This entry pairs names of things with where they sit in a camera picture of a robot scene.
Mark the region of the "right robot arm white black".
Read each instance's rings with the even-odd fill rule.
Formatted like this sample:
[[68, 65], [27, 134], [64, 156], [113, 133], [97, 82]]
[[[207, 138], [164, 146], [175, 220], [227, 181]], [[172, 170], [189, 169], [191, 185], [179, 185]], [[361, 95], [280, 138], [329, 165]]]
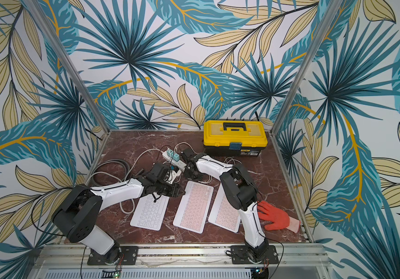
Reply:
[[206, 153], [195, 153], [190, 148], [181, 151], [181, 160], [186, 164], [184, 176], [199, 181], [203, 174], [220, 181], [225, 197], [238, 210], [245, 233], [247, 258], [260, 263], [269, 248], [260, 219], [257, 216], [258, 189], [248, 170], [240, 163], [226, 164], [211, 158]]

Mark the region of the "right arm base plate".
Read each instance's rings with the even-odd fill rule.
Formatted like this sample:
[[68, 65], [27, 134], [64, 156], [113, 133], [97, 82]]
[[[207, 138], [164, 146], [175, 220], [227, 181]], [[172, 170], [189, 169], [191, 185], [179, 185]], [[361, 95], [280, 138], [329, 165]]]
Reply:
[[225, 254], [231, 258], [234, 265], [278, 264], [281, 256], [272, 245], [269, 245], [264, 252], [257, 252], [247, 245], [233, 245]]

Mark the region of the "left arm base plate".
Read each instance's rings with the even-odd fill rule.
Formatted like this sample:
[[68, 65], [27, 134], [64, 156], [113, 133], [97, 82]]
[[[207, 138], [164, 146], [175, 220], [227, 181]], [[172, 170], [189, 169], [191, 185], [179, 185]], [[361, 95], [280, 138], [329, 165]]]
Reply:
[[87, 265], [89, 266], [132, 266], [136, 264], [138, 246], [113, 246], [105, 255], [91, 249]]

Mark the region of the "teal usb charger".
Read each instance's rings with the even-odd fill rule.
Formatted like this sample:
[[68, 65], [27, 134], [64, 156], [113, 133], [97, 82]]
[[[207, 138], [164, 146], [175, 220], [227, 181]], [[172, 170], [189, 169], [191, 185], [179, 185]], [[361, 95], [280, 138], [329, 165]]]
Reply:
[[180, 160], [180, 156], [179, 156], [179, 154], [178, 153], [173, 153], [173, 156], [172, 156], [172, 158], [173, 158], [173, 160], [175, 160], [176, 162], [177, 161], [179, 161]]
[[168, 148], [166, 152], [167, 152], [167, 155], [168, 155], [169, 157], [172, 158], [172, 157], [174, 156], [174, 151], [173, 151], [173, 150], [171, 150], [171, 149]]

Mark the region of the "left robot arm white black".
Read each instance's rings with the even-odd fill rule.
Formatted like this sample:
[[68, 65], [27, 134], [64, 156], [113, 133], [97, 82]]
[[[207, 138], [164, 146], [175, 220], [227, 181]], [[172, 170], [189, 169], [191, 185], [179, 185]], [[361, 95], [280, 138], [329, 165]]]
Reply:
[[114, 204], [156, 194], [177, 198], [185, 191], [178, 183], [170, 183], [170, 168], [156, 163], [143, 174], [116, 184], [89, 188], [75, 186], [52, 215], [52, 223], [71, 243], [82, 243], [102, 256], [119, 256], [119, 245], [96, 225], [99, 213]]

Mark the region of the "white power strip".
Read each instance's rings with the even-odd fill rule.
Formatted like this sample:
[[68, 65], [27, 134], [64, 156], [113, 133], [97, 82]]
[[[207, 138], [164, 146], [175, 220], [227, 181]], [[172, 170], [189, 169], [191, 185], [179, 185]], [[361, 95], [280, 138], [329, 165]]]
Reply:
[[176, 162], [175, 160], [173, 160], [173, 158], [171, 158], [171, 157], [169, 157], [169, 156], [167, 155], [167, 152], [166, 152], [166, 151], [162, 153], [163, 157], [164, 157], [166, 160], [168, 160], [168, 162], [169, 162], [171, 165], [176, 166], [176, 167], [179, 168], [182, 172], [184, 172], [184, 171], [185, 171], [185, 168], [186, 168], [186, 163], [184, 163], [184, 162], [181, 160], [181, 157], [180, 157], [180, 160]]

